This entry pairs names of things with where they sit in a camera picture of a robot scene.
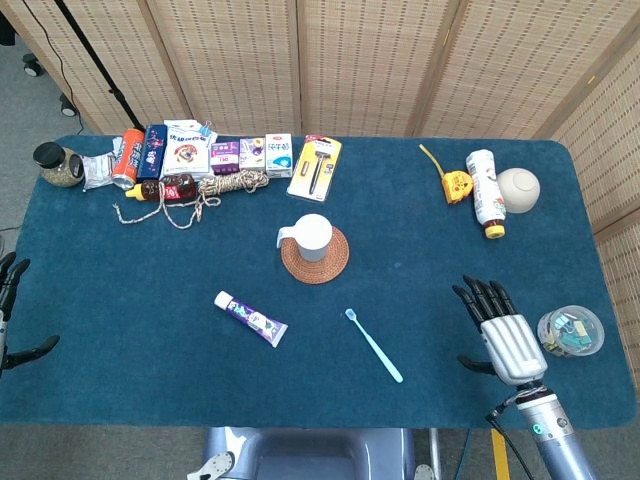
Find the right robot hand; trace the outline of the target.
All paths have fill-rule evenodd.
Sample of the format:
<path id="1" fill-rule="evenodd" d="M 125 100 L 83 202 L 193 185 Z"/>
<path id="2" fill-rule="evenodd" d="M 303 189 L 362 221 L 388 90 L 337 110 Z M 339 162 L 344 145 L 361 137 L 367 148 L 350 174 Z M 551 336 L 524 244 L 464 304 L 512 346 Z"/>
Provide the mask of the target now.
<path id="1" fill-rule="evenodd" d="M 452 287 L 462 300 L 488 352 L 487 361 L 459 355 L 458 362 L 479 374 L 498 377 L 519 390 L 537 388 L 548 369 L 546 359 L 525 317 L 516 311 L 506 289 L 468 275 L 464 286 Z"/>

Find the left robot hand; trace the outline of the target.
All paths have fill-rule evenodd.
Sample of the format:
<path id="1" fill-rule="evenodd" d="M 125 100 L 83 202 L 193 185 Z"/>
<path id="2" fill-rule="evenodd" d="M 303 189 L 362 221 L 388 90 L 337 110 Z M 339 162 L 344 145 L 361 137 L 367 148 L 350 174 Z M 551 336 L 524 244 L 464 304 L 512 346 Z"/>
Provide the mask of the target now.
<path id="1" fill-rule="evenodd" d="M 29 259 L 17 264 L 16 253 L 9 252 L 1 258 L 1 372 L 33 362 L 47 355 L 60 341 L 59 335 L 52 335 L 39 346 L 16 353 L 8 352 L 8 326 L 15 304 L 21 276 L 30 265 Z"/>

